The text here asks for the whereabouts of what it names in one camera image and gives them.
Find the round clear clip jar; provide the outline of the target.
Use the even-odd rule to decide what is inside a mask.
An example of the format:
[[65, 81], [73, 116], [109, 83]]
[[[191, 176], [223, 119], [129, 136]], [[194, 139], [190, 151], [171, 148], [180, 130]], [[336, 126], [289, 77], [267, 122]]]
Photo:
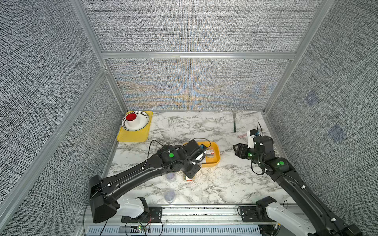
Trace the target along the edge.
[[168, 182], [172, 183], [172, 182], [176, 181], [177, 175], [176, 175], [176, 173], [168, 173], [168, 174], [165, 175], [165, 178]]

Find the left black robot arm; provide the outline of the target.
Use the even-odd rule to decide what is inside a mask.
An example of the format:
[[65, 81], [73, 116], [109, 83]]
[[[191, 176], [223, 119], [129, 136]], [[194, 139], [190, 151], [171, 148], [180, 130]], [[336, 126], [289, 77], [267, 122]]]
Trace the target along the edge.
[[146, 161], [111, 177], [93, 176], [89, 180], [89, 205], [94, 223], [112, 218], [118, 211], [131, 219], [145, 220], [150, 214], [143, 197], [120, 200], [141, 184], [169, 173], [183, 172], [193, 178], [208, 149], [191, 140], [184, 145], [165, 145]]

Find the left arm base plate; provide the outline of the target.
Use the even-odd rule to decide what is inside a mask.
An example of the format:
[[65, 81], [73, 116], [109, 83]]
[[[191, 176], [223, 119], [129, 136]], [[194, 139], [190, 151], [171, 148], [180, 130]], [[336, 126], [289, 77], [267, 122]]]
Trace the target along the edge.
[[122, 216], [122, 223], [160, 223], [162, 219], [162, 210], [163, 208], [158, 207], [149, 207], [148, 213], [143, 213], [137, 218], [130, 218], [128, 216]]

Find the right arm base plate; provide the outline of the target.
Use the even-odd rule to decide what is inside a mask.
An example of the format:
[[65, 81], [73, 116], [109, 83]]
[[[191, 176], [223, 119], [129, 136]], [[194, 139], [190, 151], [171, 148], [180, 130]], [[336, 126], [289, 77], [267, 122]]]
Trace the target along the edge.
[[242, 218], [242, 222], [251, 223], [251, 222], [262, 222], [263, 220], [257, 216], [255, 206], [238, 206], [238, 214]]

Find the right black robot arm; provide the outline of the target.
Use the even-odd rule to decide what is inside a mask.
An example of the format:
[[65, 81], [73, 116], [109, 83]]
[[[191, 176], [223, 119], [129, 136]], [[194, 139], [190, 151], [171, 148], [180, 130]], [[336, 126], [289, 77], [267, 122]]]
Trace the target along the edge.
[[252, 148], [236, 144], [233, 149], [237, 157], [256, 164], [284, 189], [308, 219], [298, 217], [272, 197], [256, 202], [256, 218], [273, 220], [296, 236], [361, 236], [362, 231], [356, 225], [346, 224], [313, 193], [287, 159], [275, 155], [273, 144], [271, 137], [256, 136]]

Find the clear paper clip box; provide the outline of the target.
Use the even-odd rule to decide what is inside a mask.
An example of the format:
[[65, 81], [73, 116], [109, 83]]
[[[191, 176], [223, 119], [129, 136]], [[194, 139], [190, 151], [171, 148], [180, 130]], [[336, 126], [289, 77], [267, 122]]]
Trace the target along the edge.
[[184, 175], [183, 180], [184, 180], [185, 182], [192, 182], [192, 181], [194, 181], [193, 178], [189, 178], [189, 177], [187, 177], [186, 175]]

